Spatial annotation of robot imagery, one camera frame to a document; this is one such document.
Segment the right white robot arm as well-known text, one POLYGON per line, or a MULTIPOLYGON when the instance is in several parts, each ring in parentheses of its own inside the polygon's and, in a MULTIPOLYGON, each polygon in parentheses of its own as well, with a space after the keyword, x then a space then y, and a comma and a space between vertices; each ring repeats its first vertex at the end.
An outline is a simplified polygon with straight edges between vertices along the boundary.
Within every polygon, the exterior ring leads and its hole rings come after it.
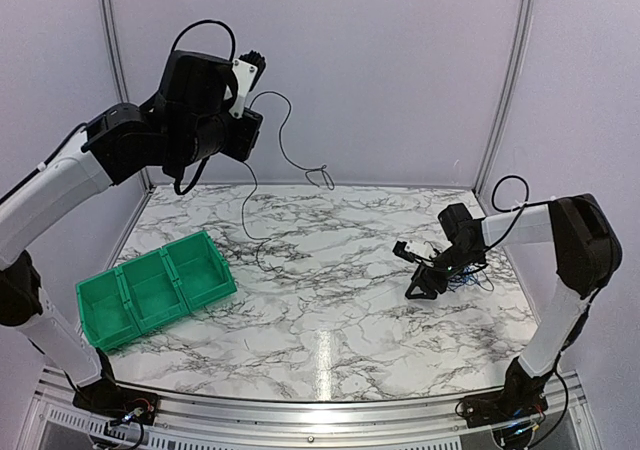
POLYGON ((609 284, 622 262, 622 247, 593 195, 586 193, 541 202, 524 201, 511 210, 474 218, 462 203, 450 204, 438 216, 449 245, 428 252, 411 241, 395 243, 394 254, 416 264, 405 296, 434 300, 452 279, 469 267, 486 265, 489 252, 512 244, 550 242, 556 262, 556 287, 550 307, 532 339, 509 365, 496 396, 464 401, 468 415, 495 411, 518 418, 533 407, 562 353, 580 335, 595 297, 609 284))

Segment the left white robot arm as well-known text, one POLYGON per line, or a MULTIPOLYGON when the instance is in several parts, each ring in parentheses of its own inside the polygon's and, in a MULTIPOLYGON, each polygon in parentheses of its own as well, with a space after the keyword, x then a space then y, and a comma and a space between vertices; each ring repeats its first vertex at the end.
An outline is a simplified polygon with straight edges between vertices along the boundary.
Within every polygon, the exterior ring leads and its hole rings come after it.
POLYGON ((147 167, 159 167, 178 195, 187 167, 203 173, 210 157, 246 161, 260 114, 246 98, 266 69, 257 51, 226 58, 169 51, 159 88, 140 105, 117 104, 72 130, 52 154, 1 198, 1 324, 49 357, 106 415, 125 408, 110 364, 50 302, 28 246, 86 200, 147 167))

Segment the green three-compartment plastic bin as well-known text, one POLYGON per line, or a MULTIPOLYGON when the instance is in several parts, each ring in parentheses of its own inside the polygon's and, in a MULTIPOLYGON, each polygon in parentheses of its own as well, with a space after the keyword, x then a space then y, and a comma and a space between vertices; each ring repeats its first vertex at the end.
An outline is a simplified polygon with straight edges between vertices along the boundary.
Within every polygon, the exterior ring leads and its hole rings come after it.
POLYGON ((227 261, 205 231, 76 285, 83 333, 92 346, 104 352, 236 291, 227 261))

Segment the back aluminium frame rail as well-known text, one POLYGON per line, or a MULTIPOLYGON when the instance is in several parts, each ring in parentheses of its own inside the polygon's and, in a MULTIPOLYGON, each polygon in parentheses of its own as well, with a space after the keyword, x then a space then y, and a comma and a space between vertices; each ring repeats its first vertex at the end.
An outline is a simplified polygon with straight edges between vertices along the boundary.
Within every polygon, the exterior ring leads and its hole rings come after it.
MULTIPOLYGON (((228 181, 199 181, 198 185, 249 185, 252 183, 252 180, 248 179, 240 179, 240 180, 232 180, 228 181)), ((258 185, 311 185, 307 180, 304 181, 270 181, 270 180, 258 180, 258 185)), ((336 187, 390 187, 390 188, 423 188, 423 189, 453 189, 453 190, 473 190, 474 187, 472 185, 462 185, 462 184, 429 184, 429 183, 382 183, 382 182, 350 182, 350 181, 336 181, 336 187)))

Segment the left aluminium frame post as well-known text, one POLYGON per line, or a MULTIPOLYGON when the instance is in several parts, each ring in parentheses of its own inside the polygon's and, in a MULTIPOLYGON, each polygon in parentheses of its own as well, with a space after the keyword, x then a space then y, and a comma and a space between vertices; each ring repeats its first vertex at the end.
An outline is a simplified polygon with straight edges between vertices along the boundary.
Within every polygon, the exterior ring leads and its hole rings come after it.
POLYGON ((107 58, 119 103, 130 101, 113 0, 98 0, 107 58))

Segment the aluminium frame post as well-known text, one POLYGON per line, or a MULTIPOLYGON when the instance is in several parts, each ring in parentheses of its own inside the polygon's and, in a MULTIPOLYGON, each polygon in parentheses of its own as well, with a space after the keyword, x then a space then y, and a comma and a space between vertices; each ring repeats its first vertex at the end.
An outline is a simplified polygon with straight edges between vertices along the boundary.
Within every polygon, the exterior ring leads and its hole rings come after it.
POLYGON ((487 186, 489 175, 496 160, 500 142, 506 129, 510 107, 525 60, 534 6, 535 0, 519 0, 516 25, 509 52, 507 68, 492 120, 489 137, 486 142, 473 185, 473 193, 476 197, 480 196, 487 186))
POLYGON ((98 0, 107 58, 119 103, 130 101, 113 0, 98 0))

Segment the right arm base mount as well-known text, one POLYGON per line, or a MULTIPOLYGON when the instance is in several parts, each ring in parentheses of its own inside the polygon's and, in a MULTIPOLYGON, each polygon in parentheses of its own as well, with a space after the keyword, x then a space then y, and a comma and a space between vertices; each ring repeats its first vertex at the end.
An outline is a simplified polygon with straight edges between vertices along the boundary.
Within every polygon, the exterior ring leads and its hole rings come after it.
POLYGON ((540 416, 547 409, 547 400, 540 394, 523 403, 513 403, 503 398, 501 391, 491 391, 464 396, 454 412, 466 421, 468 428, 477 428, 540 416))

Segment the front aluminium rail base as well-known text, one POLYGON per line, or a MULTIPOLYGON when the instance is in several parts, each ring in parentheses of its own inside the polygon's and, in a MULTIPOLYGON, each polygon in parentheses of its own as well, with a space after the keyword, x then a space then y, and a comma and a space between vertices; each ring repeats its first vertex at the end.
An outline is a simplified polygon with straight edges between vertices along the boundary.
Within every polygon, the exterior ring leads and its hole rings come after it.
POLYGON ((458 395, 370 402, 275 402, 155 389, 155 419, 109 428, 73 406, 64 374, 45 368, 20 432, 20 449, 504 449, 533 436, 538 449, 599 449, 576 373, 549 381, 542 414, 471 428, 458 395))

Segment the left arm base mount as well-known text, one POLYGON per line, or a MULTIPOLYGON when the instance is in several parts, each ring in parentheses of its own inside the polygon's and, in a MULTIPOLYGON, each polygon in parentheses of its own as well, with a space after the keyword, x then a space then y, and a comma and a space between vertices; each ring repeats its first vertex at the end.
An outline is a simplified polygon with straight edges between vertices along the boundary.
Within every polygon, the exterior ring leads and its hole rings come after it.
POLYGON ((143 412, 137 419, 143 425, 152 425, 159 400, 159 395, 156 393, 120 387, 117 392, 108 391, 106 394, 93 392, 85 395, 77 391, 73 397, 73 406, 112 420, 120 419, 127 413, 141 408, 143 412))

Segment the right aluminium frame post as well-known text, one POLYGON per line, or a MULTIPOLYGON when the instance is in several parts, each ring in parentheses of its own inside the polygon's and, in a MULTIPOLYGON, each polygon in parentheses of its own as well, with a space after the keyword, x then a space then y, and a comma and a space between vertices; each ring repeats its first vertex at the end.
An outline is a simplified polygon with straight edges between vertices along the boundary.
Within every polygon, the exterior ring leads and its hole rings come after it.
POLYGON ((534 6, 535 0, 519 0, 516 25, 509 52, 507 68, 492 120, 489 137, 486 142, 473 185, 473 193, 476 197, 480 196, 487 186, 489 175, 496 160, 500 142, 506 129, 510 107, 525 60, 534 6))

